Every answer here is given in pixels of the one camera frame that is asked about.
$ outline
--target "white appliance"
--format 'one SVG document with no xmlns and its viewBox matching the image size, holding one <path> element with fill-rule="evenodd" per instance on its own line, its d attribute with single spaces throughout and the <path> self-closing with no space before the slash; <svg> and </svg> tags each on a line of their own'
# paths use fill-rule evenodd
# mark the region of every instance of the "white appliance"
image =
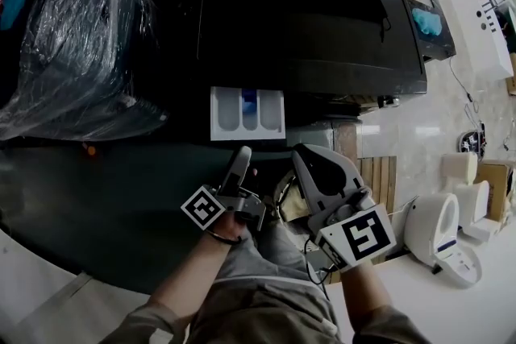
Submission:
<svg viewBox="0 0 516 344">
<path fill-rule="evenodd" d="M 418 197 L 409 208 L 405 224 L 406 246 L 417 259 L 443 272 L 461 287 L 471 287 L 482 277 L 475 252 L 457 243 L 459 203 L 452 193 Z"/>
<path fill-rule="evenodd" d="M 280 90 L 213 86 L 210 108 L 212 141 L 285 138 L 285 105 Z"/>
<path fill-rule="evenodd" d="M 489 182 L 459 184 L 453 189 L 459 201 L 459 225 L 470 237 L 488 242 L 500 230 L 500 222 L 485 217 L 489 198 Z"/>
<path fill-rule="evenodd" d="M 443 155 L 441 172 L 447 178 L 447 187 L 454 184 L 471 185 L 475 180 L 478 157 L 473 152 Z"/>
<path fill-rule="evenodd" d="M 489 0 L 451 0 L 466 41 L 472 69 L 485 79 L 512 77 L 506 40 Z"/>
</svg>

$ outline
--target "shirt sleeve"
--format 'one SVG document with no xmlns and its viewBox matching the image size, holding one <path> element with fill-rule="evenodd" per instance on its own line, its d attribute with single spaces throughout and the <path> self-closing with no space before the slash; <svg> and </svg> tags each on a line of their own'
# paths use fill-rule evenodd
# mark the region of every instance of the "shirt sleeve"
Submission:
<svg viewBox="0 0 516 344">
<path fill-rule="evenodd" d="M 430 344 L 412 321 L 390 306 L 373 310 L 356 332 L 353 344 Z"/>
<path fill-rule="evenodd" d="M 158 303 L 147 303 L 127 315 L 100 344 L 182 343 L 184 338 L 185 331 L 171 309 Z"/>
</svg>

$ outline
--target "cable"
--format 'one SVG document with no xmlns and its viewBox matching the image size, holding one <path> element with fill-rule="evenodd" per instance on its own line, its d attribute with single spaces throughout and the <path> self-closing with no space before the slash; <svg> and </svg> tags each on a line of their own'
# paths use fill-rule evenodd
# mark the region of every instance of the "cable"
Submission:
<svg viewBox="0 0 516 344">
<path fill-rule="evenodd" d="M 448 65 L 450 66 L 451 74 L 456 79 L 456 81 L 459 83 L 460 87 L 464 90 L 464 92 L 466 93 L 466 97 L 469 100 L 469 103 L 467 103 L 464 106 L 464 112 L 466 113 L 466 116 L 468 117 L 468 120 L 470 121 L 470 123 L 475 127 L 475 129 L 477 131 L 480 132 L 482 130 L 482 127 L 481 127 L 482 120 L 480 119 L 480 116 L 478 115 L 480 105 L 477 100 L 473 99 L 470 92 L 466 89 L 464 84 L 457 77 L 457 75 L 452 67 L 452 59 L 453 59 L 453 56 L 448 61 Z"/>
<path fill-rule="evenodd" d="M 7 213 L 6 211 L 0 206 L 0 222 L 2 222 L 3 224 L 5 224 L 5 226 L 7 227 L 7 229 L 9 230 L 9 241 L 7 242 L 7 245 L 5 245 L 2 249 L 2 252 L 4 254 L 7 254 L 7 252 L 9 252 L 9 249 L 10 249 L 10 245 L 12 243 L 12 240 L 13 240 L 13 230 L 12 228 L 10 227 L 9 223 L 7 222 Z"/>
<path fill-rule="evenodd" d="M 310 237 L 306 239 L 306 242 L 305 242 L 305 247 L 304 247 L 304 252 L 305 252 L 305 265 L 306 265 L 306 274 L 308 275 L 308 278 L 310 278 L 310 281 L 312 282 L 312 284 L 315 284 L 317 286 L 322 286 L 322 291 L 324 292 L 324 296 L 326 297 L 326 299 L 329 301 L 330 300 L 330 297 L 328 296 L 328 293 L 326 292 L 326 287 L 324 286 L 324 281 L 326 281 L 326 278 L 328 278 L 328 276 L 334 272 L 334 271 L 331 271 L 331 270 L 328 270 L 327 268 L 319 268 L 320 271 L 325 271 L 326 272 L 326 275 L 322 278 L 322 280 L 320 280 L 320 282 L 315 282 L 314 279 L 312 278 L 312 275 L 310 274 L 310 269 L 308 267 L 308 259 L 306 259 L 306 247 L 308 246 L 308 242 L 310 242 Z"/>
<path fill-rule="evenodd" d="M 419 195 L 416 195 L 414 198 L 412 198 L 410 201 L 407 201 L 405 204 L 402 205 L 402 208 L 398 211 L 395 211 L 395 212 L 392 212 L 392 213 L 388 213 L 387 216 L 390 217 L 391 215 L 396 215 L 397 213 L 402 213 L 402 212 L 405 212 L 406 208 L 408 206 L 411 206 L 412 203 L 419 198 Z"/>
<path fill-rule="evenodd" d="M 453 73 L 453 77 L 457 80 L 457 82 L 459 82 L 459 85 L 462 86 L 462 89 L 464 89 L 464 92 L 466 93 L 466 96 L 468 97 L 468 100 L 470 102 L 473 102 L 473 98 L 471 97 L 471 95 L 469 94 L 468 90 L 464 87 L 464 85 L 462 84 L 462 82 L 459 80 L 459 78 L 457 77 L 457 75 L 455 74 L 455 71 L 453 70 L 452 68 L 452 59 L 453 59 L 453 56 L 450 58 L 450 60 L 448 61 L 448 64 L 450 65 L 450 70 L 451 70 L 451 73 Z"/>
<path fill-rule="evenodd" d="M 506 150 L 506 151 L 514 151 L 514 149 L 509 149 L 509 145 L 507 145 L 509 143 L 509 140 L 510 140 L 510 137 L 511 135 L 513 134 L 513 129 L 514 129 L 514 119 L 512 120 L 511 124 L 510 124 L 510 130 L 509 130 L 509 134 L 506 136 L 506 138 L 503 140 L 503 142 L 501 143 L 501 145 L 503 146 L 503 148 Z"/>
</svg>

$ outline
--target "plastic-wrapped object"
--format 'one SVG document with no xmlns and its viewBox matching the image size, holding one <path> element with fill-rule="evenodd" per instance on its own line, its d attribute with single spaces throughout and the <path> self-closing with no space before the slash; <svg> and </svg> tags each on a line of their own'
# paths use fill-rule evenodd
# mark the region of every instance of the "plastic-wrapped object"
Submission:
<svg viewBox="0 0 516 344">
<path fill-rule="evenodd" d="M 0 139 L 121 139 L 166 121 L 139 93 L 158 52 L 151 0 L 26 2 L 18 87 L 0 110 Z"/>
</svg>

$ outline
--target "wrist strap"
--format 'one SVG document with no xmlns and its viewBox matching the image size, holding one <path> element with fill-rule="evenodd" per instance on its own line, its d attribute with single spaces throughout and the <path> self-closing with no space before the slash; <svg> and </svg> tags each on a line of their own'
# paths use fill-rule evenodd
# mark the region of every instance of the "wrist strap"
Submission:
<svg viewBox="0 0 516 344">
<path fill-rule="evenodd" d="M 217 241 L 220 241 L 220 242 L 225 243 L 227 245 L 238 245 L 238 244 L 240 244 L 242 242 L 242 238 L 241 237 L 239 237 L 235 241 L 234 239 L 228 239 L 228 238 L 221 237 L 220 235 L 218 235 L 215 232 L 210 231 L 210 230 L 206 230 L 206 232 L 208 234 L 210 234 L 213 238 L 215 238 Z"/>
</svg>

